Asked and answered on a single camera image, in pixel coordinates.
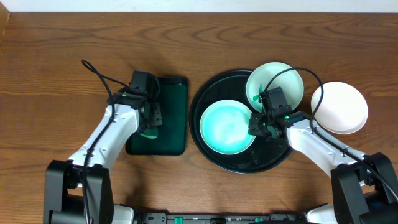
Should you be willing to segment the green sponge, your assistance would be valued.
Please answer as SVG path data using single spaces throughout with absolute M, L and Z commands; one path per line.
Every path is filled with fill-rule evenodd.
M 159 135 L 159 131 L 157 127 L 154 127 L 144 130 L 143 132 L 139 133 L 139 135 L 148 139 L 156 139 Z

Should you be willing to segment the pale green plate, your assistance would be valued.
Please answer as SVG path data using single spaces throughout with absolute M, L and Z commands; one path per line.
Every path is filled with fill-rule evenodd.
M 249 104 L 258 112 L 262 111 L 259 102 L 259 93 L 265 90 L 267 84 L 279 72 L 291 68 L 290 65 L 281 62 L 270 62 L 257 67 L 246 82 L 246 96 Z M 300 104 L 304 94 L 304 84 L 301 76 L 296 70 L 290 70 L 278 76 L 270 85 L 269 90 L 281 87 L 287 103 L 292 109 Z
M 200 118 L 200 136 L 214 152 L 224 155 L 239 154 L 255 140 L 249 134 L 251 110 L 235 100 L 220 100 L 203 112 Z

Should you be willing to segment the white plate with green stain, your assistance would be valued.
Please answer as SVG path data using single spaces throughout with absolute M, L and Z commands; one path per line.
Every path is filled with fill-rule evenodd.
M 311 109 L 317 123 L 336 134 L 355 133 L 368 119 L 364 96 L 343 82 L 328 82 L 317 88 L 312 95 Z

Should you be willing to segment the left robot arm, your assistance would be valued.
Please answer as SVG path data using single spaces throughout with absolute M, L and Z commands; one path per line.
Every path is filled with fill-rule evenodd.
M 134 209 L 116 205 L 110 171 L 134 133 L 162 124 L 157 100 L 117 92 L 77 152 L 53 160 L 45 172 L 44 223 L 133 223 Z

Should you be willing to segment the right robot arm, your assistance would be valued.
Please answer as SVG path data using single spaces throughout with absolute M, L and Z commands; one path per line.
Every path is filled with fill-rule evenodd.
M 345 145 L 302 111 L 252 113 L 249 132 L 286 141 L 330 177 L 333 203 L 305 212 L 307 223 L 397 223 L 397 176 L 384 154 Z

